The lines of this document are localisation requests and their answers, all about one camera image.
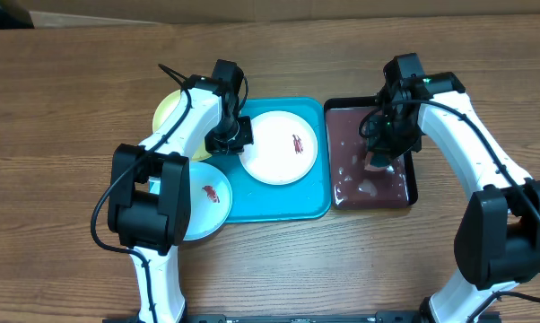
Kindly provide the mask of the white plate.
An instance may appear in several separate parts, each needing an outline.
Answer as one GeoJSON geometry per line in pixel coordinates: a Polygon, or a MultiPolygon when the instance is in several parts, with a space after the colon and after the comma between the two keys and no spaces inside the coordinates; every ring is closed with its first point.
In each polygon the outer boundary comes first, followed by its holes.
{"type": "Polygon", "coordinates": [[[254,179],[287,185],[303,178],[318,157],[318,137],[309,123],[287,111],[268,111],[251,120],[253,144],[240,162],[254,179]]]}

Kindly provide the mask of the green sponge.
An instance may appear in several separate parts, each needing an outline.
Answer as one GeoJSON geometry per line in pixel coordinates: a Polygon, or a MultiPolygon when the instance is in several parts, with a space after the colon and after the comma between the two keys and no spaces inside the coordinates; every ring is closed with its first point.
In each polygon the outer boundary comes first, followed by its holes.
{"type": "Polygon", "coordinates": [[[364,169],[366,171],[383,171],[392,164],[392,161],[385,155],[374,152],[367,152],[364,169]]]}

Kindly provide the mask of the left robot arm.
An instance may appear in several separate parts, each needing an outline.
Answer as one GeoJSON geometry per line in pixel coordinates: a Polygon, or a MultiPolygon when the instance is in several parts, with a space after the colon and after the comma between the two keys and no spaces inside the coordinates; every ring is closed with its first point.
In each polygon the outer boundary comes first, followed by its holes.
{"type": "Polygon", "coordinates": [[[96,223],[108,209],[109,230],[119,239],[114,250],[134,262],[141,296],[135,322],[185,317],[178,247],[191,217],[191,157],[201,145],[211,155],[239,154],[253,142],[251,121],[240,114],[248,81],[236,63],[220,59],[208,77],[161,70],[180,87],[177,109],[140,144],[115,150],[109,187],[91,216],[96,223]]]}

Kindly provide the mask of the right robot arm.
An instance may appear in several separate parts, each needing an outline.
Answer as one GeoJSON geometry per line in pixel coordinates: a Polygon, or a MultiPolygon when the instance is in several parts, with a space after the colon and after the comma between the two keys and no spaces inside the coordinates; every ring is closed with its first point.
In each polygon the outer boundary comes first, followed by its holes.
{"type": "Polygon", "coordinates": [[[386,168],[427,135],[461,183],[468,205],[454,239],[455,273],[423,300],[414,322],[497,322],[502,297],[540,303],[515,287],[540,274],[540,180],[514,162],[451,72],[426,74],[415,53],[383,68],[376,108],[359,125],[368,166],[386,168]]]}

